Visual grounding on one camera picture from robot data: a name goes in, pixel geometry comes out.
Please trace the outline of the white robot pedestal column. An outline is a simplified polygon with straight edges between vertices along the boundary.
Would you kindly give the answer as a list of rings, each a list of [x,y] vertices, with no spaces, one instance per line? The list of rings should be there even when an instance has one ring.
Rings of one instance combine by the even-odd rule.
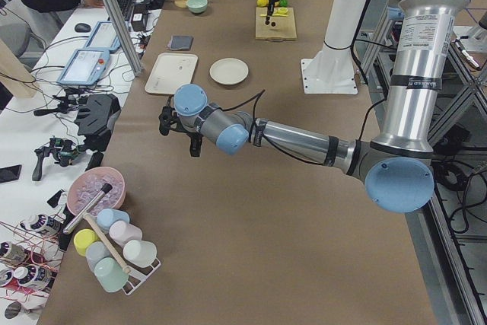
[[[366,0],[334,0],[323,48],[312,59],[302,59],[306,94],[357,94],[352,42]]]

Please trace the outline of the bamboo cutting board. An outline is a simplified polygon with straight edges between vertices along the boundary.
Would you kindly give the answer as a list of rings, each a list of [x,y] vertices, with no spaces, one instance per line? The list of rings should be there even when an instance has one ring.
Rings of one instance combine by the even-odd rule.
[[[266,18],[261,18],[259,14],[266,14],[267,8],[255,9],[256,11],[256,30],[255,38],[257,40],[296,40],[297,31],[294,19],[294,9],[287,8],[288,17],[270,18],[270,24],[266,25]],[[276,22],[275,27],[271,27],[271,23]]]

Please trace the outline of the pink bowl with ice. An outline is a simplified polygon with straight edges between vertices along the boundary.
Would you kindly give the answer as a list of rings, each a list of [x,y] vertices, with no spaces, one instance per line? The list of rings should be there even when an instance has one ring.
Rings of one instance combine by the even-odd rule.
[[[70,213],[77,215],[106,184],[112,189],[91,209],[91,214],[97,215],[103,209],[119,209],[126,197],[122,174],[112,167],[95,167],[83,173],[69,188],[67,206]]]

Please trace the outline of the yellow plastic knife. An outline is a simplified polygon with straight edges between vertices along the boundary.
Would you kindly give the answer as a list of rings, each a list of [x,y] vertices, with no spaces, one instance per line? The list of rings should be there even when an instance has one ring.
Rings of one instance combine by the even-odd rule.
[[[274,14],[272,14],[270,16],[268,16],[267,14],[259,14],[259,16],[261,18],[267,18],[267,17],[276,18],[276,17],[288,17],[289,14],[274,13]]]

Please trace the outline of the white cup rack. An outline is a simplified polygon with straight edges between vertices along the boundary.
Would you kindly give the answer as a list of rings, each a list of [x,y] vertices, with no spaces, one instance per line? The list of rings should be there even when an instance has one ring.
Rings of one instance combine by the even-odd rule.
[[[119,251],[112,245],[110,240],[102,232],[100,227],[97,225],[95,219],[91,215],[85,214],[84,220],[96,232],[96,234],[100,238],[100,241],[105,244],[105,246],[112,255],[111,257],[114,258],[114,260],[122,267],[123,271],[129,275],[127,283],[123,286],[122,289],[120,289],[125,293],[125,295],[131,295],[134,291],[136,291],[161,266],[161,261],[157,257],[154,262],[147,267],[139,267],[129,262],[124,258],[123,254],[120,254]]]

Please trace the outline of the cream round plate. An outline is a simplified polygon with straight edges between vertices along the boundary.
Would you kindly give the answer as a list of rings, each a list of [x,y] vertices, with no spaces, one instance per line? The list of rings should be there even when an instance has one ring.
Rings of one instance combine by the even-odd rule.
[[[247,64],[235,58],[224,58],[214,62],[210,68],[210,76],[218,84],[236,85],[249,74]]]

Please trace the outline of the cream rabbit tray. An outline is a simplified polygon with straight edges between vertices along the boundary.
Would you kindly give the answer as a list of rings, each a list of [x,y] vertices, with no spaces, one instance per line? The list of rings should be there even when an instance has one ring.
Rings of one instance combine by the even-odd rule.
[[[187,53],[161,53],[158,55],[145,85],[149,94],[172,95],[179,87],[190,84],[198,56]]]

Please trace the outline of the grey plastic cup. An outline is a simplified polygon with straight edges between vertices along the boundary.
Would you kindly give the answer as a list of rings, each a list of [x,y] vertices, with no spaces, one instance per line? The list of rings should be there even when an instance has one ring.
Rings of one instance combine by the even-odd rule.
[[[104,258],[111,257],[110,251],[102,241],[93,242],[85,251],[85,257],[90,271],[94,272],[96,265]]]

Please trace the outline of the blue teach pendant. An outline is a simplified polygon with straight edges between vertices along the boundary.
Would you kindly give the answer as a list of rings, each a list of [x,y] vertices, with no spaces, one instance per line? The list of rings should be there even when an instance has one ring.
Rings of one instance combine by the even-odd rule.
[[[116,35],[113,23],[111,21],[98,21],[84,47],[107,49],[110,53],[116,52],[121,47],[121,43]]]
[[[99,81],[109,59],[108,49],[76,49],[58,77],[57,83],[70,87],[93,86]]]

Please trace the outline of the blue teach pendant near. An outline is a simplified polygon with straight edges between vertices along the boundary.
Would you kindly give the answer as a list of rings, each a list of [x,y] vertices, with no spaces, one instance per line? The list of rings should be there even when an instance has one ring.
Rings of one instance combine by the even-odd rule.
[[[70,87],[93,86],[99,81],[109,59],[108,49],[76,49],[58,77],[57,83]]]

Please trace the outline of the grey folded cloth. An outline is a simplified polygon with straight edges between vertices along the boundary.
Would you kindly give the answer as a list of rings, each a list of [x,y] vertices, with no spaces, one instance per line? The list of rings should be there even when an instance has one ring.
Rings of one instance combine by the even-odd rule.
[[[167,48],[172,51],[190,50],[193,44],[193,36],[173,35]]]

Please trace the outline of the aluminium frame post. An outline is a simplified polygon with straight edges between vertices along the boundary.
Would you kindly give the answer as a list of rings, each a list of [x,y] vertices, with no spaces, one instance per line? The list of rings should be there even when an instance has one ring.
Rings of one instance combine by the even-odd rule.
[[[140,76],[142,73],[142,64],[138,58],[137,52],[135,51],[135,47],[132,44],[132,39],[127,29],[125,18],[123,17],[123,14],[118,6],[117,0],[103,0],[103,3],[108,15],[110,16],[113,28],[116,31],[116,35],[119,38],[121,47],[126,55],[134,76]]]

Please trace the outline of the black smartphone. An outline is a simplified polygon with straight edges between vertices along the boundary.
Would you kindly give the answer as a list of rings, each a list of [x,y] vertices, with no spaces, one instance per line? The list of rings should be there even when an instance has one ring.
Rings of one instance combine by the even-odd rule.
[[[9,167],[0,168],[0,183],[9,183],[19,179],[22,165],[17,164]]]

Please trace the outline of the whole yellow lemon upper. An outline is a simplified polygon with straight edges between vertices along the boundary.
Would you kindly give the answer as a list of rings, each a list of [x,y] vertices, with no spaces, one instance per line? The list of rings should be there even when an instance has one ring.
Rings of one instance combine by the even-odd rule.
[[[259,8],[267,7],[269,4],[269,0],[256,0],[256,6]]]

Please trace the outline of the white plastic cup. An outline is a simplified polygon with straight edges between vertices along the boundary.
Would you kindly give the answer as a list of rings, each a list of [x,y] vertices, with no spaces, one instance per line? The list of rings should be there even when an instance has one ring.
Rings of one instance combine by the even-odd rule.
[[[157,248],[150,241],[131,240],[123,248],[123,256],[139,267],[150,266],[157,256]]]

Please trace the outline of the mint green bowl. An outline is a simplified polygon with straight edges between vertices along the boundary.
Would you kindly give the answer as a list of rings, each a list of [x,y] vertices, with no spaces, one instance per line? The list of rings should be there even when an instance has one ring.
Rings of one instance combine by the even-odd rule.
[[[186,7],[193,14],[201,14],[208,7],[208,0],[187,0]]]

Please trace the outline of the yellow plastic cup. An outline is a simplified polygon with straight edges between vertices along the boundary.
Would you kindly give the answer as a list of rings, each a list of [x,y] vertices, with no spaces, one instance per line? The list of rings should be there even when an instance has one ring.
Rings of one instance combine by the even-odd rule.
[[[88,247],[99,240],[100,238],[94,230],[85,228],[75,234],[73,243],[75,245],[75,250],[77,251],[77,253],[80,256],[86,256],[86,251]]]

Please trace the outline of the black computer mouse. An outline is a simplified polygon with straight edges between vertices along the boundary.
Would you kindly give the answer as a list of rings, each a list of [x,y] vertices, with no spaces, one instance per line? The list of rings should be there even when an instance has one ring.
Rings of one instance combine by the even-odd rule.
[[[74,28],[76,33],[90,33],[91,26],[86,23],[77,23]]]

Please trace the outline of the metal ice tongs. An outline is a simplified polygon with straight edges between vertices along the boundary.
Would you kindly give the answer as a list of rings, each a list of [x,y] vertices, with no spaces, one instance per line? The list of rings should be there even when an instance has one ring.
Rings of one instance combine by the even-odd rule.
[[[91,201],[68,223],[62,230],[63,234],[71,234],[79,222],[84,218],[84,215],[89,213],[102,198],[105,197],[112,190],[113,186],[109,183],[105,183],[100,191],[91,199]]]

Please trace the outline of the green plastic cup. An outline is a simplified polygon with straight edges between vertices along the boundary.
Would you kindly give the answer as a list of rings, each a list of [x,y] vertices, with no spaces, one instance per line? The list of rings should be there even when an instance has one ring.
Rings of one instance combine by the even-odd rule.
[[[129,278],[129,275],[112,257],[100,260],[94,268],[94,275],[102,288],[109,293],[122,289]]]

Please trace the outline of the pink plastic cup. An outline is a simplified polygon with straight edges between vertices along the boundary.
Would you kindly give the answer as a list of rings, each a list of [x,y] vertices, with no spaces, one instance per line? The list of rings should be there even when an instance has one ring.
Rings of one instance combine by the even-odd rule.
[[[128,222],[119,220],[110,226],[109,236],[120,247],[124,247],[129,241],[140,241],[142,230]]]

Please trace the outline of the blue plastic cup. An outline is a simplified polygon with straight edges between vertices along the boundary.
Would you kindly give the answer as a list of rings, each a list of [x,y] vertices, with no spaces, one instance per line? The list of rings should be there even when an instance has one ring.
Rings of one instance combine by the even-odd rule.
[[[105,233],[107,233],[110,230],[110,227],[117,221],[130,223],[129,214],[118,209],[102,209],[96,217],[97,225]]]

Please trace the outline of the blue teach pendant far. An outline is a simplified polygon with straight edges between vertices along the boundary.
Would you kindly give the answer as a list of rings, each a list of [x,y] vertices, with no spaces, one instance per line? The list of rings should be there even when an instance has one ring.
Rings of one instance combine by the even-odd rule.
[[[98,21],[84,47],[107,49],[110,53],[116,52],[121,47],[121,43],[116,35],[113,23],[111,21]]]

